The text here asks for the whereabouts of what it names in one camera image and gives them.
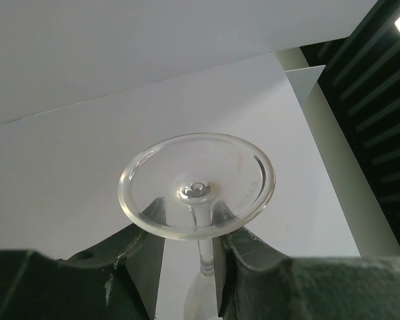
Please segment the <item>dark corrugated metal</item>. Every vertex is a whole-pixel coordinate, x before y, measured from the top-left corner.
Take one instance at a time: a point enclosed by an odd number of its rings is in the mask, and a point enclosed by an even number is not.
[[[400,0],[380,0],[353,34],[302,48],[400,244]]]

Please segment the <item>wine glass stem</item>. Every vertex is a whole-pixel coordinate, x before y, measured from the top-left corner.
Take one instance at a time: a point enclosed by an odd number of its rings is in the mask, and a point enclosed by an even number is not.
[[[203,203],[191,207],[194,223],[197,227],[211,224],[210,204]],[[213,270],[213,243],[212,239],[198,240],[200,253],[200,272],[202,275],[212,275]]]

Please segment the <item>wine glass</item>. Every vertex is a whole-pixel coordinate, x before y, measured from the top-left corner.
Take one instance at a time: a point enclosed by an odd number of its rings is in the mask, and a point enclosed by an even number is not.
[[[274,187],[266,154],[246,140],[220,133],[162,141],[124,170],[119,202],[132,222],[160,237],[198,241],[200,272],[187,294],[184,320],[219,319],[212,238],[256,217]],[[143,213],[157,198],[165,204],[164,214]]]

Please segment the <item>circular glass base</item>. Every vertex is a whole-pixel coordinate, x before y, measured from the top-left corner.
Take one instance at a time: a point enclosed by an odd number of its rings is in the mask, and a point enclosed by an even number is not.
[[[195,133],[134,158],[120,178],[119,201],[130,220],[152,234],[198,240],[242,227],[264,209],[274,186],[271,162],[258,147],[230,135]],[[164,209],[152,212],[158,199]]]

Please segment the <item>clear plastic wine glass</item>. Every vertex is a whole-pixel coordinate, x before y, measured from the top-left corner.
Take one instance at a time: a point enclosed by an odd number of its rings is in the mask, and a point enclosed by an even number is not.
[[[185,320],[219,319],[216,299],[210,299],[215,297],[212,238],[256,217],[274,187],[275,174],[266,154],[246,140],[220,133],[162,141],[124,170],[119,202],[132,222],[160,237],[198,241],[200,274],[185,301]],[[156,199],[164,202],[164,215],[146,215],[145,208]],[[231,214],[220,215],[218,203]]]

